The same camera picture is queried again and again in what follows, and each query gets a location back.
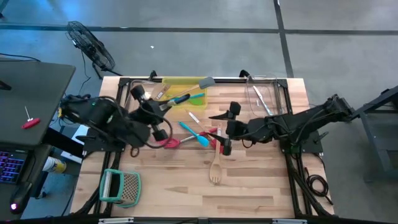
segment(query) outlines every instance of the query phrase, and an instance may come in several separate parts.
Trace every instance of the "concrete floor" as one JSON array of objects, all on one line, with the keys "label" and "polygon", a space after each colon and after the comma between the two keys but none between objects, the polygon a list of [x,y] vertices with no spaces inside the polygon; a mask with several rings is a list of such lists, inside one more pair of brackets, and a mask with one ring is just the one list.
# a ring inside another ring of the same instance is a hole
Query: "concrete floor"
[{"label": "concrete floor", "polygon": [[[279,0],[284,27],[306,30],[398,30],[398,1]],[[278,29],[273,0],[13,0],[4,10],[11,24],[86,26]],[[95,32],[116,61],[117,72],[169,76],[287,77],[279,34],[206,32]],[[354,108],[398,84],[398,35],[286,35],[294,77],[304,78],[312,104],[334,93]],[[0,30],[0,52],[37,57],[77,67],[67,93],[77,94],[85,80],[80,51],[64,31]],[[97,95],[93,78],[82,92]],[[360,121],[329,124],[322,141],[326,174],[337,215],[398,222],[398,184],[365,184],[363,174],[375,158]],[[24,218],[60,215],[76,178],[50,176],[52,194],[31,200]]]}]

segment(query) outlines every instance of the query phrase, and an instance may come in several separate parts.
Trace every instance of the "cheese grater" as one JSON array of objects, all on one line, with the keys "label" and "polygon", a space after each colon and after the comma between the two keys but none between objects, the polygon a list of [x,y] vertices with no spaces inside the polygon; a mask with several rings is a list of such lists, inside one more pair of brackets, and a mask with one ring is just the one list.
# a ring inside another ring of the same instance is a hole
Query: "cheese grater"
[{"label": "cheese grater", "polygon": [[99,186],[99,199],[116,206],[128,208],[138,203],[141,178],[137,172],[105,169]]}]

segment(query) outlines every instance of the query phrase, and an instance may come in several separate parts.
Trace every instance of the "wooden table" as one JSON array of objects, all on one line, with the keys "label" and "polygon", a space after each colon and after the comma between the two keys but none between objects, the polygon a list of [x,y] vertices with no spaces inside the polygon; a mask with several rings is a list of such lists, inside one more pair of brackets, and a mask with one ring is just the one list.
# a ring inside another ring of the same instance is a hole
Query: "wooden table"
[{"label": "wooden table", "polygon": [[[119,77],[104,77],[100,95],[116,96]],[[308,98],[301,78],[288,78],[290,100],[293,112],[308,109]],[[151,92],[153,85],[145,85]],[[207,128],[216,127],[219,121],[207,117],[224,113],[231,101],[242,105],[240,121],[255,118],[248,103],[244,84],[217,84],[208,89],[206,110],[192,112]],[[275,100],[264,95],[265,102],[276,113]],[[253,109],[262,113],[264,108],[253,103],[256,96],[250,93]],[[200,127],[184,109],[172,108],[166,118],[173,124],[174,137],[183,139],[190,134],[177,121],[183,121],[195,131]],[[162,127],[168,132],[165,124]],[[223,122],[225,136],[226,123]],[[96,152],[83,161],[71,212],[77,211],[89,199],[100,180],[104,153]],[[203,148],[196,141],[182,144],[179,149],[141,148],[137,158],[129,152],[122,154],[120,170],[134,170],[141,174],[142,193],[139,203],[132,208],[113,206],[113,217],[228,217],[228,218],[292,218],[292,198],[285,157],[279,149],[279,142],[256,144],[245,149],[241,141],[233,141],[230,156],[221,155],[223,176],[220,185],[209,181],[209,168],[214,158],[212,148]],[[304,166],[311,174],[325,177],[320,160],[303,155]],[[304,210],[302,193],[298,190],[300,208]],[[333,207],[325,198],[317,197],[327,211]]]}]

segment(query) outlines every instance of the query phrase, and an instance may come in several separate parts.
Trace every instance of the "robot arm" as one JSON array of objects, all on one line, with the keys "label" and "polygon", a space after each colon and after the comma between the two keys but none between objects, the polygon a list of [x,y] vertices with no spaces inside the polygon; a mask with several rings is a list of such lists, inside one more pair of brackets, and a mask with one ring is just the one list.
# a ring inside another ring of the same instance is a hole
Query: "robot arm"
[{"label": "robot arm", "polygon": [[301,113],[255,118],[249,120],[247,124],[235,120],[240,112],[240,105],[237,102],[231,103],[227,113],[209,118],[228,120],[226,128],[228,139],[211,134],[221,141],[224,145],[224,155],[228,156],[231,154],[231,140],[247,140],[255,144],[276,139],[288,142],[291,146],[298,146],[308,139],[310,133],[330,122],[350,121],[353,111],[354,109],[344,98],[333,95],[324,104]]},{"label": "robot arm", "polygon": [[90,95],[68,95],[61,100],[62,117],[94,129],[99,133],[101,141],[121,141],[137,148],[146,144],[151,128],[156,141],[171,138],[164,129],[159,129],[158,125],[165,120],[164,115],[173,105],[190,97],[185,95],[177,100],[154,101],[145,97],[142,85],[135,86],[131,95],[140,104],[140,107],[131,113],[109,96],[91,98]]}]

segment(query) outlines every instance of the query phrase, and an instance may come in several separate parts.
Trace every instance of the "fan grill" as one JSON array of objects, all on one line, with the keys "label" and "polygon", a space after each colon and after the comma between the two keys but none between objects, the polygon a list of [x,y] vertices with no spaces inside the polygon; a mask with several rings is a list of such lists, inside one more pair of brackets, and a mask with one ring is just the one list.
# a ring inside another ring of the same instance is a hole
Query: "fan grill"
[{"label": "fan grill", "polygon": [[78,21],[71,21],[68,23],[67,30],[75,46],[82,50],[100,69],[109,71],[114,68],[114,60],[105,49],[104,44],[83,24]]}]

